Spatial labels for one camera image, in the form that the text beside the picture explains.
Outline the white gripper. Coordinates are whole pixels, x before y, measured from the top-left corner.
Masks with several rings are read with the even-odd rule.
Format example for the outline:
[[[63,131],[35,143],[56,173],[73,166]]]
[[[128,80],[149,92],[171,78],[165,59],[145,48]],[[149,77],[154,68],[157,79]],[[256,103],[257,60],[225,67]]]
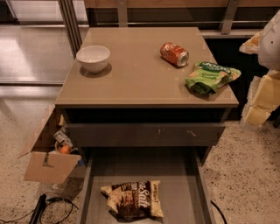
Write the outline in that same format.
[[[262,31],[244,42],[239,51],[258,54],[259,64],[270,69],[263,77],[253,78],[248,101],[241,112],[245,125],[261,127],[280,106],[280,10]]]

